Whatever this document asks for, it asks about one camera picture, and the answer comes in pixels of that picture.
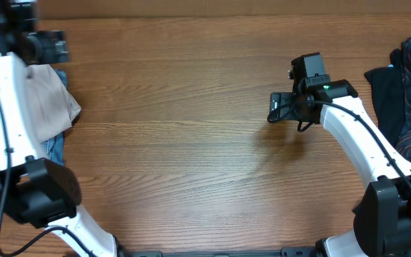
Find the beige cotton shorts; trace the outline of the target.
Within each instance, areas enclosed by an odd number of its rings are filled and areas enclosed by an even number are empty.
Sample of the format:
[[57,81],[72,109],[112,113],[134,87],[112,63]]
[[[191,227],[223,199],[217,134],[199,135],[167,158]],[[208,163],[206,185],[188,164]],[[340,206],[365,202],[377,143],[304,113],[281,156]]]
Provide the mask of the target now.
[[29,107],[41,144],[70,129],[81,113],[81,106],[65,89],[55,69],[49,65],[27,68],[26,88]]

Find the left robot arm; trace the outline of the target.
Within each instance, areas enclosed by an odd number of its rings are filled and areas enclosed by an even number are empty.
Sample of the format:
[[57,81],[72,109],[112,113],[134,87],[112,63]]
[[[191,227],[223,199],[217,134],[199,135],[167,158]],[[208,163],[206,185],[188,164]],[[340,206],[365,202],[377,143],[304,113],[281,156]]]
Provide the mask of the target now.
[[33,1],[0,0],[0,226],[9,216],[56,234],[80,256],[123,256],[82,205],[73,172],[49,160],[36,135],[27,67],[67,62],[69,51],[62,31],[35,24]]

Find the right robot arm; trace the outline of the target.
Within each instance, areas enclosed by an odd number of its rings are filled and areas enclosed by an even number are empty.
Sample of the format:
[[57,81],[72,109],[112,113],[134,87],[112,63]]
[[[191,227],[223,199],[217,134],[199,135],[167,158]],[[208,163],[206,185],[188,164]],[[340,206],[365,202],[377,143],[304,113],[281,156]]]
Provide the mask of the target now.
[[345,79],[333,81],[322,56],[291,62],[291,92],[273,92],[267,121],[297,121],[304,132],[320,124],[342,146],[365,187],[351,231],[282,256],[396,256],[411,251],[411,163],[388,142]]

